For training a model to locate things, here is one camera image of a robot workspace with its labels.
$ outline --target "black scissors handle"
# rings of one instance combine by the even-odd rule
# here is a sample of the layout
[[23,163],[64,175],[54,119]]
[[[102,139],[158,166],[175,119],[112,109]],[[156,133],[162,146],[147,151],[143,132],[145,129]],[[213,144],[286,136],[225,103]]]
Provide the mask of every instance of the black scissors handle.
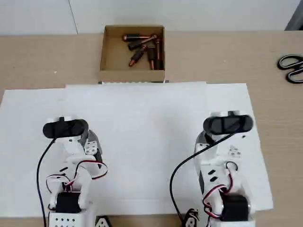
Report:
[[[295,59],[297,61],[294,63],[288,64],[288,65],[284,65],[283,61],[285,61],[286,59]],[[303,83],[303,79],[293,79],[292,78],[292,76],[303,72],[303,56],[298,55],[298,54],[285,55],[279,59],[279,61],[277,63],[277,67],[281,70],[294,69],[293,71],[289,72],[286,75],[286,80],[293,84],[302,84]]]

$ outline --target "white paper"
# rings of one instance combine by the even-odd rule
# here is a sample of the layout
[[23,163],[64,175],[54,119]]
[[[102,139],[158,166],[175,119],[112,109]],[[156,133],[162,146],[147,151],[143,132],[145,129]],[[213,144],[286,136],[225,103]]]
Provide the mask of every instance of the white paper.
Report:
[[[0,106],[0,216],[41,216],[36,189],[38,160],[50,140],[42,128],[46,119],[60,116],[64,89],[6,90]],[[45,177],[62,158],[54,144],[41,165],[40,185],[45,206],[49,193]]]
[[[107,176],[92,186],[98,213],[175,213],[169,178],[176,165],[193,154],[208,115],[205,91],[204,82],[66,88],[66,114],[89,123],[108,165]],[[173,185],[183,211],[200,203],[192,161],[177,172]]]
[[[0,171],[3,173],[0,217],[41,216],[36,165],[50,142],[42,134],[47,118],[82,117],[98,135],[109,172],[92,184],[91,196],[97,213],[161,214],[175,213],[169,197],[170,174],[193,153],[194,142],[209,112],[238,109],[253,116],[245,84],[121,86],[5,92],[0,107]],[[250,134],[251,143],[243,160],[244,175],[257,209],[270,209],[272,195],[257,129]],[[45,176],[57,171],[62,158],[62,152],[54,144],[41,165],[40,185],[45,206],[49,200]],[[182,211],[201,205],[197,180],[192,162],[182,167],[174,180],[174,195]]]

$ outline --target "open cardboard box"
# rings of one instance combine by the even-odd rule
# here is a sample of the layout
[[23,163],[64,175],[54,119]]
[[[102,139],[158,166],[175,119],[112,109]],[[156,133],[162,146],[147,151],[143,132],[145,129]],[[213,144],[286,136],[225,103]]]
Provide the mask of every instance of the open cardboard box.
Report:
[[164,70],[150,70],[147,53],[133,66],[128,63],[136,50],[130,51],[122,40],[125,34],[156,34],[162,38],[162,58],[165,68],[163,26],[105,26],[101,53],[102,82],[151,82],[164,81]]

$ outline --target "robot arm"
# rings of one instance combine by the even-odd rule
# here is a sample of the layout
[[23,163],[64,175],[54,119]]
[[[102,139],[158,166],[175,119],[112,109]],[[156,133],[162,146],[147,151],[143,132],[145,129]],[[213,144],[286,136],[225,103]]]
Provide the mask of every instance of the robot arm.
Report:
[[240,112],[214,113],[205,120],[204,131],[196,140],[195,153],[235,133],[194,160],[204,212],[209,216],[207,224],[212,227],[255,226],[254,199],[241,173],[245,138],[252,126],[252,118]]
[[95,226],[89,187],[92,180],[107,173],[96,134],[85,120],[64,117],[47,123],[43,133],[47,138],[57,138],[66,156],[57,173],[46,179],[51,193],[49,226]]

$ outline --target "wooden table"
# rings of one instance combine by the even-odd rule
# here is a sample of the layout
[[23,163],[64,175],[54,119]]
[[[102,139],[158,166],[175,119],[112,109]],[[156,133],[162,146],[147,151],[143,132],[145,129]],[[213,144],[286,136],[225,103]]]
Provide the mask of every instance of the wooden table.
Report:
[[[303,53],[303,32],[166,32],[165,38],[166,79],[247,83],[275,207],[256,214],[257,226],[301,226],[303,87],[287,83],[276,61]],[[101,46],[102,35],[0,37],[0,97],[4,89],[97,83]],[[110,219],[115,227],[180,225],[175,215]],[[42,220],[1,218],[0,226],[39,227]]]

